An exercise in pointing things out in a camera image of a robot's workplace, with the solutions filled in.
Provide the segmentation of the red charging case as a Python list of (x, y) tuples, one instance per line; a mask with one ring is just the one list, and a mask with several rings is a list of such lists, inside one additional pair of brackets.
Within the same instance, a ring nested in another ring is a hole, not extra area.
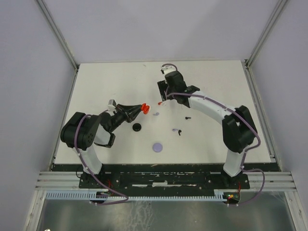
[(146, 103), (143, 103), (143, 104), (141, 105), (141, 111), (142, 111), (145, 115), (148, 114), (149, 111), (150, 111), (150, 106), (147, 105)]

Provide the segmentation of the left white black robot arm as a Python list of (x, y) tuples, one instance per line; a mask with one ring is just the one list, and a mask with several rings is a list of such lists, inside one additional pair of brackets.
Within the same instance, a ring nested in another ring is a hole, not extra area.
[(142, 105), (113, 104), (99, 115), (76, 112), (61, 130), (60, 139), (75, 150), (83, 171), (91, 174), (90, 183), (100, 188), (106, 184), (106, 175), (101, 173), (103, 163), (94, 146), (111, 148), (115, 141), (114, 131), (124, 122), (133, 122), (142, 111)]

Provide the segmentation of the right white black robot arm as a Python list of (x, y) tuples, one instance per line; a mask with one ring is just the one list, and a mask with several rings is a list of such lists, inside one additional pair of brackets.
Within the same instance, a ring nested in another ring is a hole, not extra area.
[(220, 103), (196, 86), (187, 86), (178, 70), (161, 68), (164, 80), (157, 83), (162, 101), (176, 100), (178, 104), (197, 110), (222, 126), (222, 137), (227, 147), (227, 157), (223, 165), (221, 184), (232, 188), (238, 183), (238, 174), (244, 170), (247, 152), (257, 148), (260, 137), (249, 109), (241, 105), (232, 107)]

